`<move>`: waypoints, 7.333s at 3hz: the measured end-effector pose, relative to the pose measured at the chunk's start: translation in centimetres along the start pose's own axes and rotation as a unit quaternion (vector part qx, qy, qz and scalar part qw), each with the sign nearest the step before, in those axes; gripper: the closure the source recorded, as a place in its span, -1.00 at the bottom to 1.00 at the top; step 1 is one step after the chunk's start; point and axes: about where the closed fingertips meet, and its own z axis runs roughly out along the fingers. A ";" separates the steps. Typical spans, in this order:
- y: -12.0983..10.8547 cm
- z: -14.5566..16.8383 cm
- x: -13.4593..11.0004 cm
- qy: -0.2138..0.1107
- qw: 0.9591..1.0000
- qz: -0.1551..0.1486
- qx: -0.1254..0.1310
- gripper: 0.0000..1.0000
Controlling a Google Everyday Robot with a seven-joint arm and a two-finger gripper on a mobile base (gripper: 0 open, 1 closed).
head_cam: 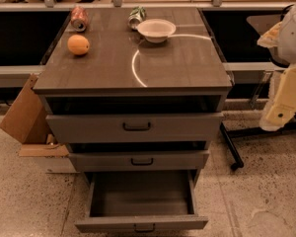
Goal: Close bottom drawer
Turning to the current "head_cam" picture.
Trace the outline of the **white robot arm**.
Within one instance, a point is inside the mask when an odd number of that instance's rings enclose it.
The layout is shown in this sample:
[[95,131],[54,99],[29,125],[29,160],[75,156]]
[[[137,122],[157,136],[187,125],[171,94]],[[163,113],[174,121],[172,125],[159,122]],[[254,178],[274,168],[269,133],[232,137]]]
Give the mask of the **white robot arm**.
[[277,56],[289,67],[280,75],[277,90],[266,103],[259,126],[265,131],[283,128],[296,113],[296,3],[283,20],[258,39],[262,47],[276,47]]

